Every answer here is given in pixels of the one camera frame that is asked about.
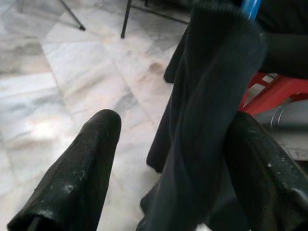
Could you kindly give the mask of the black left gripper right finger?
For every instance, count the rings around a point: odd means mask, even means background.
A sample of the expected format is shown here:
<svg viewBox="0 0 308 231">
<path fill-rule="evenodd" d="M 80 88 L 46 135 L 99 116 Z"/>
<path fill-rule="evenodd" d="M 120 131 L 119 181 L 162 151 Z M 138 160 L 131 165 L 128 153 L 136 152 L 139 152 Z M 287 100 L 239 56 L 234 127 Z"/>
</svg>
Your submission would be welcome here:
<svg viewBox="0 0 308 231">
<path fill-rule="evenodd" d="M 225 158 L 251 231 L 308 231 L 308 174 L 251 115 L 236 114 Z"/>
</svg>

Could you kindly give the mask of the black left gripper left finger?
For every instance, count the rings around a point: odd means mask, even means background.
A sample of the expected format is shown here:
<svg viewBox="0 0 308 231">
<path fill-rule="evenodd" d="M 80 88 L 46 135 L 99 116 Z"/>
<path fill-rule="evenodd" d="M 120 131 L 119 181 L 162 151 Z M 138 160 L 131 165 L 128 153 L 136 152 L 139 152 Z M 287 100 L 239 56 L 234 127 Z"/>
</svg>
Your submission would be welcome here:
<svg viewBox="0 0 308 231">
<path fill-rule="evenodd" d="M 47 170 L 9 231 L 96 231 L 121 131 L 113 110 L 98 111 Z"/>
</svg>

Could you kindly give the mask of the black garment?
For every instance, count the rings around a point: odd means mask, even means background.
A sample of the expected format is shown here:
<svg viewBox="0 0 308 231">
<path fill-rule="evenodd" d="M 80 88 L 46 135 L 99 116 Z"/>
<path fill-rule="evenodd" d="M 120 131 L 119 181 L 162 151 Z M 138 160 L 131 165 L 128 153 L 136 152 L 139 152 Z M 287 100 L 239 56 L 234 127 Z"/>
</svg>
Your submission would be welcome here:
<svg viewBox="0 0 308 231">
<path fill-rule="evenodd" d="M 136 231 L 251 231 L 225 158 L 229 126 L 265 40 L 230 0 L 198 0 L 166 69 L 173 91 L 147 156 L 160 173 Z"/>
</svg>

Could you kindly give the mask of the blue plastic hanger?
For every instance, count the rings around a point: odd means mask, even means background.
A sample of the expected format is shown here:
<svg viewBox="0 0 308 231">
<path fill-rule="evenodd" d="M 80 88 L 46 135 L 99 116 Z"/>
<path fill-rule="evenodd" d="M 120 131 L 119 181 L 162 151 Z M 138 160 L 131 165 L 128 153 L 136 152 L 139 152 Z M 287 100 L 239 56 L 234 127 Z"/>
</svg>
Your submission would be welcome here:
<svg viewBox="0 0 308 231">
<path fill-rule="evenodd" d="M 262 0 L 242 0 L 241 12 L 251 21 L 256 19 Z"/>
</svg>

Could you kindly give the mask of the red plastic stool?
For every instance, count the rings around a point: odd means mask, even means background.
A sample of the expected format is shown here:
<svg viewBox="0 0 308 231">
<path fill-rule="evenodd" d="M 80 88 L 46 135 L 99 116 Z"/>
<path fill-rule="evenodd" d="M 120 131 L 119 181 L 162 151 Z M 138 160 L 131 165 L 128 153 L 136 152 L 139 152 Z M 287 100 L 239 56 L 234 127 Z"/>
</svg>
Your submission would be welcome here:
<svg viewBox="0 0 308 231">
<path fill-rule="evenodd" d="M 257 73 L 252 78 L 248 89 L 255 84 L 264 88 L 248 104 L 245 104 L 248 96 L 246 93 L 240 103 L 240 111 L 256 115 L 277 107 L 288 98 L 293 102 L 308 99 L 308 79 L 277 75 L 271 82 L 266 82 L 263 80 L 266 75 L 265 73 Z"/>
</svg>

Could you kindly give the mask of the pink marble folding table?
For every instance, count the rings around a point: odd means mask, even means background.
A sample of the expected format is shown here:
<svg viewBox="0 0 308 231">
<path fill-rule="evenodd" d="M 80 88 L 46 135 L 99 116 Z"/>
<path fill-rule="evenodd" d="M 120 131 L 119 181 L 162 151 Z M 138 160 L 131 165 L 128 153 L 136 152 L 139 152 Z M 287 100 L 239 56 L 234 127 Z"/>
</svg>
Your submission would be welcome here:
<svg viewBox="0 0 308 231">
<path fill-rule="evenodd" d="M 81 23 L 81 21 L 77 18 L 77 16 L 73 13 L 73 11 L 70 9 L 70 7 L 67 5 L 67 3 L 65 2 L 65 0 L 58 0 L 60 2 L 60 4 L 65 8 L 65 10 L 69 13 L 69 15 L 73 18 L 73 20 L 77 23 L 77 28 L 80 31 L 86 31 L 85 26 Z M 167 14 L 163 14 L 163 13 L 159 13 L 157 11 L 154 10 L 150 10 L 148 8 L 148 4 L 149 0 L 144 0 L 144 7 L 139 7 L 137 5 L 133 5 L 132 4 L 132 0 L 128 0 L 127 1 L 127 6 L 126 6 L 126 11 L 125 11 L 125 16 L 124 16 L 124 21 L 123 21 L 123 26 L 122 26 L 122 30 L 121 30 L 121 34 L 120 37 L 122 39 L 125 38 L 126 35 L 126 29 L 127 29 L 127 24 L 128 24 L 128 18 L 129 18 L 129 13 L 131 8 L 142 11 L 142 12 L 146 12 L 146 13 L 150 13 L 156 16 L 160 16 L 163 17 L 165 19 L 169 19 L 178 23 L 182 23 L 182 24 L 188 24 L 187 21 L 183 20 L 183 19 L 179 19 L 179 18 L 175 18 L 172 16 L 168 16 Z"/>
</svg>

